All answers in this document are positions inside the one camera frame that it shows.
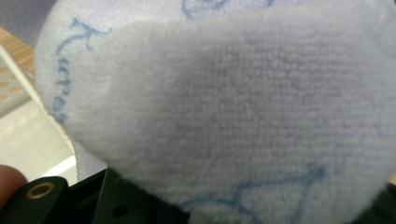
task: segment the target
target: black plastic object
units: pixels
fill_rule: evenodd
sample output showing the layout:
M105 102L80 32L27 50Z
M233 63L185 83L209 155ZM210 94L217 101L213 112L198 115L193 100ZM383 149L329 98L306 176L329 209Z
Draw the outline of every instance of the black plastic object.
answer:
M0 224L187 224L188 218L110 169L71 188L58 176L37 179L0 212ZM396 224L396 186L389 184L350 224Z
M388 186L352 224L396 224L396 186Z
M0 223L70 223L70 192L61 177L43 177L20 189L0 214Z
M106 172L92 224L186 224L189 215Z

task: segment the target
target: fingertip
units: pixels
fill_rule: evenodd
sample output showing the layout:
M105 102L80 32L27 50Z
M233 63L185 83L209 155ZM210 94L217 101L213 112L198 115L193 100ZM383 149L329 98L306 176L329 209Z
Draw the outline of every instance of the fingertip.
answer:
M0 165L0 210L12 195L27 184L26 177L17 169Z

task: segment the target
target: blue marker drawing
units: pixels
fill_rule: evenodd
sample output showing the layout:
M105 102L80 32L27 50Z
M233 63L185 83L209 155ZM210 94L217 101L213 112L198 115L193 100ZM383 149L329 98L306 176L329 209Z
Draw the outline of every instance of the blue marker drawing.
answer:
M203 16L206 12L219 11L229 1L233 0L182 0L181 11L187 19L193 20ZM273 5L275 0L263 0L263 4L260 7L270 7Z
M300 176L293 176L281 180L269 180L262 183L253 183L246 182L238 185L236 187L236 191L233 194L231 199L221 198L211 195L197 197L191 200L188 200L182 204L185 208L192 209L193 207L200 206L206 203L215 203L226 205L232 208L234 211L237 211L239 214L246 215L251 218L252 223L254 224L265 224L264 218L261 217L257 212L253 211L251 208L243 205L242 199L244 193L249 192L251 189L258 188L268 188L268 187L281 187L287 186L291 184L301 184L304 186L303 191L301 192L301 198L297 202L296 208L290 218L290 224L298 224L301 221L301 218L304 214L304 207L309 198L309 191L312 185L319 180L321 180L325 175L324 167L322 166L309 166L309 170L306 174Z
M274 2L275 2L275 0L268 0L267 6L270 7Z
M72 35L68 38L66 38L66 40L64 40L56 49L56 54L59 55L65 47L67 47L68 45L77 42L79 40L84 40L85 39L85 46L87 49L91 50L92 46L91 46L91 37L93 36L104 36L104 35L108 35L112 32L111 29L109 29L106 32L101 32L98 31L94 28L92 28L91 26L79 21L77 18L73 19L72 24L70 25L70 28L76 28L76 29L80 29L83 33L82 34L78 34L78 35Z
M67 96L70 95L72 85L70 80L70 61L67 55L64 55L65 49L71 44L85 42L85 48L92 50L91 38L93 36L103 37L112 32L112 29L105 32L96 30L77 18L73 18L69 29L78 33L67 37L56 49L56 55L58 56L58 76L55 85L60 87L61 91L52 99L52 111L54 111L55 119L60 123L67 121L65 108L67 106Z

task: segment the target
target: floor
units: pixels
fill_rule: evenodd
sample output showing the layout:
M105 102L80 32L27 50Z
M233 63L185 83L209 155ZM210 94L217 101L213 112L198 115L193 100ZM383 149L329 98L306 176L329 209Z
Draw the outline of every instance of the floor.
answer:
M34 50L0 28L0 45L32 73ZM0 62L0 163L21 170L29 181L59 175L77 183L76 160L70 142L60 135L15 76Z

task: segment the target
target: wooden surface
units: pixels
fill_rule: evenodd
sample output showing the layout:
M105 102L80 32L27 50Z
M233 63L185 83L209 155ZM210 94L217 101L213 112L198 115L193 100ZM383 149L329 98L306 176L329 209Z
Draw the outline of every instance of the wooden surface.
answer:
M396 185L396 173L390 177L389 182Z
M15 61L23 68L34 72L34 50L17 37L0 27L0 45L11 54Z

